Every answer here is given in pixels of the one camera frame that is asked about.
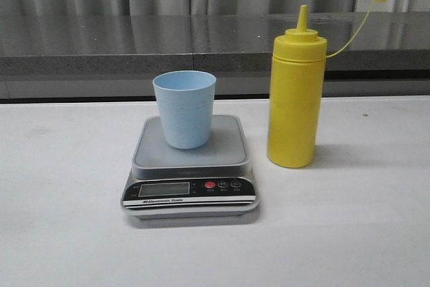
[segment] gray countertop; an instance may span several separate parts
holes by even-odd
[[[334,52],[363,16],[312,13],[310,28],[327,38]],[[266,78],[261,93],[267,93],[273,40],[296,20],[297,15],[3,16],[0,80],[9,97],[19,97],[24,92],[14,89],[23,81],[150,80],[166,71],[196,69],[217,77]],[[345,71],[337,78],[348,79],[351,71],[419,70],[422,78],[430,66],[429,22],[429,12],[372,13],[353,44],[327,60],[327,71]]]

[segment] kitchen scale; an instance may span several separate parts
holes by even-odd
[[[213,115],[209,141],[196,149],[169,146],[159,117],[143,127],[121,199],[140,219],[233,216],[259,203],[240,120]]]

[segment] scale platform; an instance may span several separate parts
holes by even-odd
[[[143,127],[121,200],[140,219],[232,216],[259,203],[240,120],[213,115],[209,141],[176,149],[163,135],[159,117]]]

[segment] yellow squeeze bottle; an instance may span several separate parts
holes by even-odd
[[[297,28],[275,39],[270,83],[267,156],[275,164],[299,168],[309,165],[315,152],[316,128],[323,90],[325,62],[345,49],[357,36],[327,56],[327,40],[308,29],[308,8],[302,5]]]

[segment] cup rim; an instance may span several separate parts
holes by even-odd
[[[207,84],[207,85],[202,86],[202,87],[190,87],[189,89],[171,89],[169,87],[162,87],[162,86],[156,84],[157,80],[160,79],[161,77],[165,77],[166,75],[170,75],[170,74],[180,74],[180,73],[183,73],[183,72],[192,72],[192,73],[195,73],[195,74],[205,74],[205,75],[211,76],[212,82],[210,82],[210,84]],[[211,74],[209,72],[197,71],[197,70],[181,70],[181,71],[166,72],[166,73],[157,75],[153,79],[153,85],[154,85],[154,87],[158,87],[159,89],[164,89],[164,90],[169,90],[169,91],[193,91],[193,90],[200,90],[200,89],[205,89],[207,87],[213,86],[213,84],[215,84],[215,82],[216,82],[216,77],[213,74]]]

